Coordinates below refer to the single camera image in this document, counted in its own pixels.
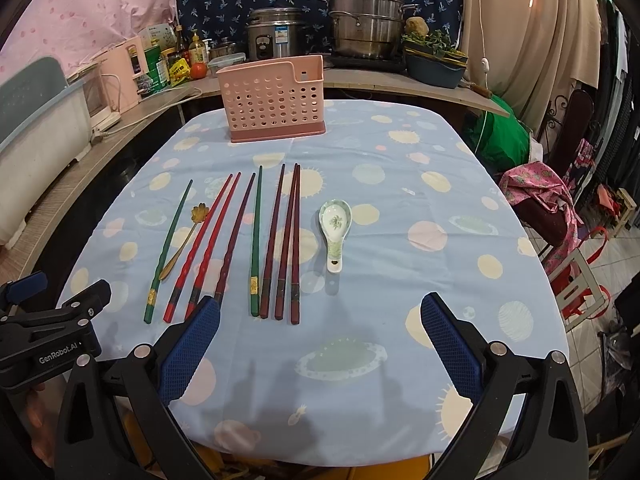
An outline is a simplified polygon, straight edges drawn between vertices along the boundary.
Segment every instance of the tablecloth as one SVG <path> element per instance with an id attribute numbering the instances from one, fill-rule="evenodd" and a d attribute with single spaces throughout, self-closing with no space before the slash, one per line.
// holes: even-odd
<path id="1" fill-rule="evenodd" d="M 300 163 L 300 325 L 250 315 L 254 186 L 220 329 L 187 391 L 171 403 L 172 413 L 191 439 L 258 458 L 353 466 L 444 450 L 471 404 L 452 386 L 421 327 L 422 298 L 437 291 L 487 341 L 502 340 L 536 357 L 568 352 L 556 302 L 512 209 L 443 118 L 363 100 L 327 100 L 324 110 L 323 135 L 244 144 L 228 142 L 224 110 L 191 120 L 111 205 L 62 300 L 100 278 L 110 282 L 111 303 L 93 322 L 101 359 L 155 342 L 167 327 L 162 314 L 187 251 L 160 287 L 151 325 L 143 322 L 146 296 L 189 179 L 194 183 L 173 248 L 191 227 L 190 209 L 210 205 L 228 174 L 242 172 L 209 263 L 204 292 L 213 292 L 244 190 L 260 165 L 262 275 L 284 162 L 277 269 L 292 170 Z M 333 198 L 347 201 L 353 212 L 338 275 L 326 272 L 318 224 L 320 206 Z M 184 319 L 208 238 L 174 322 Z M 514 428 L 521 405 L 521 399 L 512 403 L 503 431 Z"/>

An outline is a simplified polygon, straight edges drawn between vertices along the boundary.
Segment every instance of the yellow dish soap bottle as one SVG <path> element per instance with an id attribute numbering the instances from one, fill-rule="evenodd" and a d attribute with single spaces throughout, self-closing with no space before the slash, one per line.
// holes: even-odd
<path id="1" fill-rule="evenodd" d="M 191 58 L 191 65 L 194 63 L 207 63 L 209 56 L 207 56 L 207 46 L 198 37 L 198 31 L 193 30 L 193 38 L 189 45 L 189 57 Z"/>

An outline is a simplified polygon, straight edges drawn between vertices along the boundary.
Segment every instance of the human hand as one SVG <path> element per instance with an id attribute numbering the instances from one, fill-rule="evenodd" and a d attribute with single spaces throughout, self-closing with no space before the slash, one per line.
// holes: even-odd
<path id="1" fill-rule="evenodd" d="M 53 467 L 56 431 L 44 402 L 38 394 L 44 390 L 44 387 L 44 384 L 37 384 L 28 391 L 26 413 L 33 426 L 31 449 L 48 467 Z"/>

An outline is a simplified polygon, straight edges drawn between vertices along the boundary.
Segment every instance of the green bag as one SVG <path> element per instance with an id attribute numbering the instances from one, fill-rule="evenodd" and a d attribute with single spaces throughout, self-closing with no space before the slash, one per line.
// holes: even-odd
<path id="1" fill-rule="evenodd" d="M 476 155 L 478 159 L 490 167 L 491 171 L 504 173 L 529 161 L 529 134 L 516 119 L 511 107 L 494 95 L 492 101 L 509 113 L 502 117 L 491 112 L 484 112 L 478 118 L 473 129 L 466 132 L 475 151 L 482 131 L 484 114 L 487 114 L 482 141 Z"/>

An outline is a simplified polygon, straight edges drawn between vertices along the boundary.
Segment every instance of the white cable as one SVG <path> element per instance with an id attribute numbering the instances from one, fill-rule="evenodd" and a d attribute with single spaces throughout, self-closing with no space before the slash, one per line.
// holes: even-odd
<path id="1" fill-rule="evenodd" d="M 181 90 L 181 88 L 180 87 L 169 88 L 166 91 L 171 91 L 171 90 Z M 194 99 L 197 99 L 198 97 L 200 97 L 202 95 L 202 90 L 200 88 L 194 88 L 194 90 L 196 91 L 196 93 L 194 95 L 191 95 L 191 96 L 187 97 L 186 99 L 182 99 L 182 100 L 180 100 L 180 101 L 178 101 L 176 103 L 171 103 L 171 104 L 168 104 L 168 105 L 163 106 L 161 108 L 158 108 L 158 110 L 155 110 L 155 111 L 151 112 L 150 114 L 147 114 L 142 118 L 139 118 L 137 121 L 133 121 L 132 123 L 127 124 L 126 126 L 121 126 L 119 128 L 116 128 L 115 130 L 108 130 L 106 132 L 103 132 L 101 134 L 96 135 L 92 139 L 92 144 L 97 144 L 98 142 L 101 142 L 103 139 L 105 139 L 107 137 L 110 137 L 113 134 L 117 134 L 118 132 L 121 132 L 122 130 L 126 130 L 127 128 L 130 128 L 130 127 L 134 126 L 135 124 L 138 124 L 138 123 L 140 123 L 142 121 L 145 121 L 149 117 L 152 117 L 152 116 L 154 116 L 156 114 L 162 113 L 165 110 L 168 110 L 169 108 L 172 108 L 174 106 L 181 105 L 181 104 L 184 104 L 184 103 L 186 103 L 188 101 L 192 101 Z"/>
<path id="2" fill-rule="evenodd" d="M 114 77 L 118 80 L 118 113 L 120 113 L 120 96 L 122 95 L 122 82 L 117 74 L 100 74 L 102 77 Z"/>
<path id="3" fill-rule="evenodd" d="M 489 60 L 486 58 L 486 51 L 484 50 L 484 27 L 482 26 L 482 0 L 478 0 L 478 18 L 480 19 L 480 37 L 482 39 L 482 71 L 484 72 L 484 87 L 489 89 L 488 77 L 489 73 Z M 478 143 L 476 144 L 476 150 L 474 154 L 478 152 L 478 148 L 480 147 L 480 141 L 482 140 L 482 135 L 484 135 L 484 126 L 486 124 L 486 116 L 489 112 L 484 112 L 484 120 L 482 121 L 482 130 L 480 130 L 480 137 L 478 138 Z"/>

